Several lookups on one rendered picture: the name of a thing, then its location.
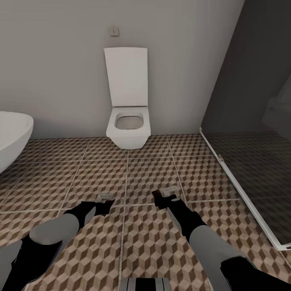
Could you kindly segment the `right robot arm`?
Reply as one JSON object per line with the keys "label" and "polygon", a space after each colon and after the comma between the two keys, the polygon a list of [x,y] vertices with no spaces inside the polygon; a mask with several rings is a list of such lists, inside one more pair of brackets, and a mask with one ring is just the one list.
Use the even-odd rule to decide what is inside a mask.
{"label": "right robot arm", "polygon": [[291,291],[291,284],[258,270],[242,252],[214,232],[181,198],[171,192],[178,186],[163,189],[163,198],[155,206],[167,209],[169,216],[196,254],[214,291]]}

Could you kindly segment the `mousetrap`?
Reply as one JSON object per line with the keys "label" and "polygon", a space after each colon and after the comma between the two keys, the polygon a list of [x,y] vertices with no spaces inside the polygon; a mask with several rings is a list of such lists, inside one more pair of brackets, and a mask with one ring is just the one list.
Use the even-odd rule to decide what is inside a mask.
{"label": "mousetrap", "polygon": [[115,199],[114,200],[106,200],[104,201],[104,203],[109,203],[110,204],[110,207],[113,205]]}
{"label": "mousetrap", "polygon": [[152,191],[152,194],[154,196],[154,199],[157,200],[158,198],[163,198],[159,190]]}

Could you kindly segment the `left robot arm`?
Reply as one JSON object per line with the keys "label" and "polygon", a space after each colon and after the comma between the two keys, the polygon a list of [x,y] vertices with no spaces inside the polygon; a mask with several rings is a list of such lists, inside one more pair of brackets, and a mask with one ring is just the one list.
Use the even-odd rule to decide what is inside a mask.
{"label": "left robot arm", "polygon": [[63,215],[34,226],[30,233],[0,249],[0,291],[21,291],[39,279],[59,258],[78,231],[95,215],[110,213],[114,200],[98,194],[96,202],[82,201]]}

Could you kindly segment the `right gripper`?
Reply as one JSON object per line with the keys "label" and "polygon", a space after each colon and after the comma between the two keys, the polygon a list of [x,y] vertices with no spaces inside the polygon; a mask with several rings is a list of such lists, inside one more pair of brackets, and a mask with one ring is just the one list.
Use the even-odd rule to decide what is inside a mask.
{"label": "right gripper", "polygon": [[177,198],[177,196],[175,194],[170,195],[169,197],[164,197],[163,198],[158,198],[157,200],[154,201],[155,206],[158,207],[160,210],[161,209],[167,209],[167,205],[166,202],[170,199],[170,198]]}

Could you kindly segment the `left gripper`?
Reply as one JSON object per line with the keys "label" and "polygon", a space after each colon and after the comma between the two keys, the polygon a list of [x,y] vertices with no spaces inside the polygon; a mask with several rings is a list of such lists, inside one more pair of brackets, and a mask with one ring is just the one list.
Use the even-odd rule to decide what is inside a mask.
{"label": "left gripper", "polygon": [[106,215],[110,213],[110,204],[109,203],[97,203],[99,205],[99,212],[97,215]]}

